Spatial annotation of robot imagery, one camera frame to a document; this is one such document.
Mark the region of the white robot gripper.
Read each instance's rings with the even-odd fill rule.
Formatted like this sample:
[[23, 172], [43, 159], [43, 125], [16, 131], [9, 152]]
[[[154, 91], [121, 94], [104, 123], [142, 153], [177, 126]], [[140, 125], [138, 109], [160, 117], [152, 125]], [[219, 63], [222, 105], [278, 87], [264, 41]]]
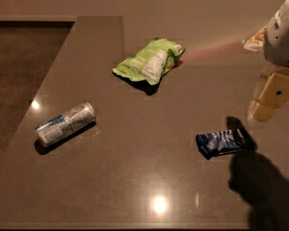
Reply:
[[257, 52], [263, 45], [265, 59], [272, 64], [261, 71], [250, 101], [247, 122], [252, 128], [263, 127], [289, 100], [289, 0], [243, 47]]

